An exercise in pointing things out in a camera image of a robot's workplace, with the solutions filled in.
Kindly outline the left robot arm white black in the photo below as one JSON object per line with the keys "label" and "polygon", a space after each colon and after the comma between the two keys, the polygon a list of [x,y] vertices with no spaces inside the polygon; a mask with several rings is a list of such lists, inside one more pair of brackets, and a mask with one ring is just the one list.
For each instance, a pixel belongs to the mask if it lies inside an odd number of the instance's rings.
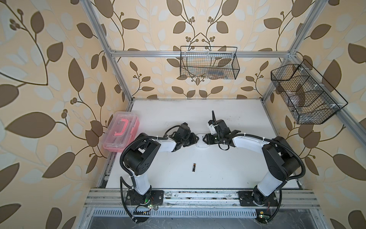
{"label": "left robot arm white black", "polygon": [[120,166],[127,172],[132,184],[129,185],[120,177],[120,189],[128,188],[127,196],[140,204],[152,199],[152,186],[146,172],[156,155],[160,152],[175,152],[198,142],[199,137],[193,133],[187,123],[168,129],[163,136],[152,136],[141,133],[122,152]]}

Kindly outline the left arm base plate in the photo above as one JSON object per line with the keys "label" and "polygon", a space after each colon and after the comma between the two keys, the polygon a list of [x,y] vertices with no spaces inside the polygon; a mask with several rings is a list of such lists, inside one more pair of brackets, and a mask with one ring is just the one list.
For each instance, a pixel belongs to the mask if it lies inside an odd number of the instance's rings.
{"label": "left arm base plate", "polygon": [[164,191],[163,190],[150,190],[144,195],[140,195],[134,190],[129,190],[126,194],[125,203],[127,205],[137,206],[137,205],[152,205],[160,206],[164,201]]}

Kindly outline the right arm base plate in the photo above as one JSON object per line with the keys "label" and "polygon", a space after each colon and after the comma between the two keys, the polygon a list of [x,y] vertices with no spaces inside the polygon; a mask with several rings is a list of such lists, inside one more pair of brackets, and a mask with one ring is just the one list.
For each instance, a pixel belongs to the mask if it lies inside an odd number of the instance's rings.
{"label": "right arm base plate", "polygon": [[239,191],[238,197],[242,207],[277,207],[279,201],[274,192],[266,197],[261,192]]}

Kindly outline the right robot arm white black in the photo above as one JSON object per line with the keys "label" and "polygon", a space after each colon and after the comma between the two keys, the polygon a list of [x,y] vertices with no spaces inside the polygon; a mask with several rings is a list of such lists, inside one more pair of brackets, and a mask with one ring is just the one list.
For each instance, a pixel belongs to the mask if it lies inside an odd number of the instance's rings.
{"label": "right robot arm white black", "polygon": [[304,162],[281,136],[268,139],[239,130],[231,131],[224,120],[214,117],[208,122],[208,127],[210,133],[203,138],[206,145],[244,148],[264,156],[268,172],[252,192],[253,202],[258,206],[264,205],[270,195],[281,190],[287,182],[306,174]]}

